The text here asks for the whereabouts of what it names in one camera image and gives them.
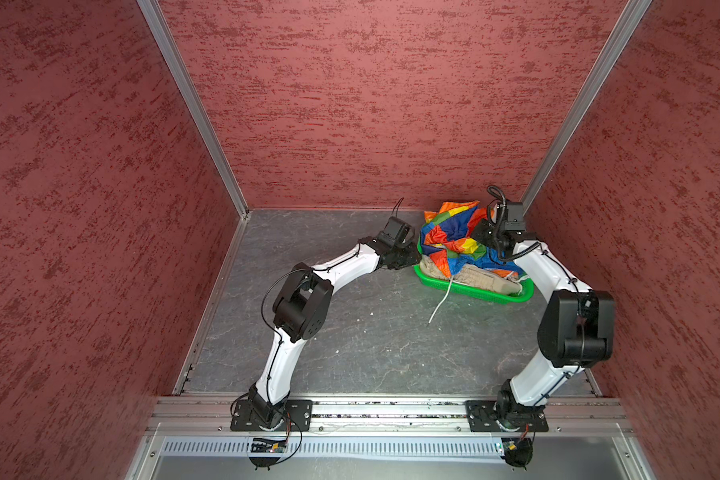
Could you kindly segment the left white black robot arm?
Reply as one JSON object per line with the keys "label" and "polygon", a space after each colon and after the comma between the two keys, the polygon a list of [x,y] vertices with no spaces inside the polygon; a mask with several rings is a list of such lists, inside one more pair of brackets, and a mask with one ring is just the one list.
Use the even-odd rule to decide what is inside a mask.
{"label": "left white black robot arm", "polygon": [[292,268],[273,302],[273,343],[267,362],[248,394],[253,415],[265,429],[274,430],[285,419],[296,365],[307,341],[324,325],[333,295],[364,275],[405,269],[420,261],[414,243],[388,245],[366,237],[332,260]]}

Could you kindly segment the green plastic basket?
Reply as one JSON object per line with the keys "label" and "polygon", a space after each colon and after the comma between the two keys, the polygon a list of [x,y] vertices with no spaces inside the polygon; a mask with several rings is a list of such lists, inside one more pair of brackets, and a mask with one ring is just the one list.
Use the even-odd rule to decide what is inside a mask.
{"label": "green plastic basket", "polygon": [[420,282],[429,288],[442,290],[446,293],[450,292],[457,295],[464,295],[477,300],[484,300],[497,304],[524,303],[528,301],[534,293],[534,284],[530,277],[524,273],[522,277],[509,277],[508,280],[514,280],[521,283],[523,290],[517,295],[501,295],[490,291],[479,290],[464,285],[455,284],[453,280],[455,275],[450,278],[449,282],[438,280],[425,276],[419,269],[419,264],[414,266],[416,275]]}

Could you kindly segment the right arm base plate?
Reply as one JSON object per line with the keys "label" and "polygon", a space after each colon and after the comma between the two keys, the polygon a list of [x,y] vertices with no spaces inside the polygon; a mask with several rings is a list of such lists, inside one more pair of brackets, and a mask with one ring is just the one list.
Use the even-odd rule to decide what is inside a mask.
{"label": "right arm base plate", "polygon": [[475,433],[546,433],[549,425],[543,407],[498,406],[496,400],[468,400],[466,419]]}

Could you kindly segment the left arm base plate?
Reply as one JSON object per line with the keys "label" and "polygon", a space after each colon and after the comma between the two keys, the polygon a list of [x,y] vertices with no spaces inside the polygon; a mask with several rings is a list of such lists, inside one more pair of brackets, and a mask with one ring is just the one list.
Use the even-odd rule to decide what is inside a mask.
{"label": "left arm base plate", "polygon": [[288,429],[307,432],[310,429],[314,402],[284,400],[275,406],[247,398],[236,401],[230,410],[233,432],[283,432]]}

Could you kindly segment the rainbow striped shorts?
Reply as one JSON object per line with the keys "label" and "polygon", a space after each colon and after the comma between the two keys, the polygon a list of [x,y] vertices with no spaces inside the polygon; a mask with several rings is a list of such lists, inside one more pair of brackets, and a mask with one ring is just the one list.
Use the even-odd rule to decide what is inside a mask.
{"label": "rainbow striped shorts", "polygon": [[482,220],[494,220],[496,208],[481,207],[479,201],[445,202],[438,212],[426,212],[420,229],[419,248],[445,279],[457,275],[465,266],[497,271],[502,278],[522,277],[513,262],[498,262],[497,253],[472,237]]}

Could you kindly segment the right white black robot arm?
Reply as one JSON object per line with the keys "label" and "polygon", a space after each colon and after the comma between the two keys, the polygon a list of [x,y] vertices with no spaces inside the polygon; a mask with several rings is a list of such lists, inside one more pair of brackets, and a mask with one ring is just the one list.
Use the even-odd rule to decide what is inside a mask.
{"label": "right white black robot arm", "polygon": [[568,380],[613,352],[615,300],[578,279],[539,240],[504,221],[479,221],[473,238],[500,263],[513,263],[547,301],[538,330],[538,350],[524,369],[502,385],[493,417],[505,431],[536,421]]}

